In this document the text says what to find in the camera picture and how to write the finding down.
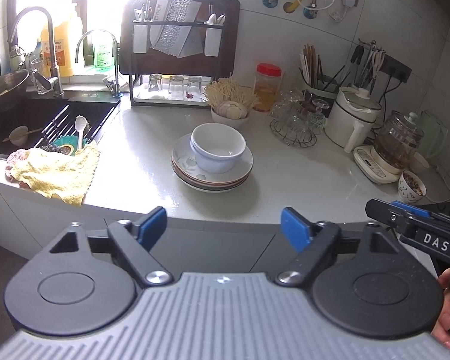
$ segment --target bowl of grains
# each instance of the bowl of grains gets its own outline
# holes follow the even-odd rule
[[[416,203],[427,194],[427,188],[416,174],[405,170],[398,180],[398,194],[403,202]]]

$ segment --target pot handle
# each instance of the pot handle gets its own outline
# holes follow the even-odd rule
[[[348,142],[344,148],[346,153],[350,153],[353,150],[353,147],[356,144],[356,140],[358,139],[362,129],[365,127],[363,123],[360,123],[358,120],[353,121],[353,132],[348,139]]]
[[[433,157],[437,156],[443,150],[443,148],[445,147],[445,144],[447,143],[447,138],[448,138],[448,130],[442,124],[440,124],[440,132],[439,132],[439,134],[440,133],[442,133],[442,135],[443,135],[442,142],[440,142],[440,145],[439,145],[438,149],[435,150],[434,152],[430,152],[431,151],[431,149],[430,149],[430,151],[427,153],[427,158],[433,158]]]

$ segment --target white countertop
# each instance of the white countertop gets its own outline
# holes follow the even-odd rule
[[[257,112],[241,129],[254,157],[248,180],[220,194],[193,190],[175,176],[172,148],[180,137],[211,121],[209,110],[131,109],[124,97],[99,143],[100,161],[83,208],[144,214],[163,206],[175,221],[275,225],[286,206],[311,221],[363,222],[369,199],[398,199],[396,183],[378,186],[369,181],[352,156],[325,134],[314,147],[289,147],[272,135],[269,117]],[[4,168],[0,160],[0,183],[16,187],[5,180]],[[437,175],[428,175],[426,185],[434,200],[450,195]]]

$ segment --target bowl of vegetables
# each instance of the bowl of vegetables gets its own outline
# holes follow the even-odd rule
[[[214,81],[205,89],[211,118],[238,130],[249,119],[258,97],[250,88],[243,88],[232,78]]]
[[[405,170],[398,180],[398,194],[403,202],[416,203],[427,194],[427,188],[415,173]]]

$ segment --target yellow towel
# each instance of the yellow towel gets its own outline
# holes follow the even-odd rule
[[[91,142],[74,157],[36,148],[27,150],[26,156],[10,170],[16,180],[47,198],[59,197],[65,203],[80,206],[94,178],[100,151]]]

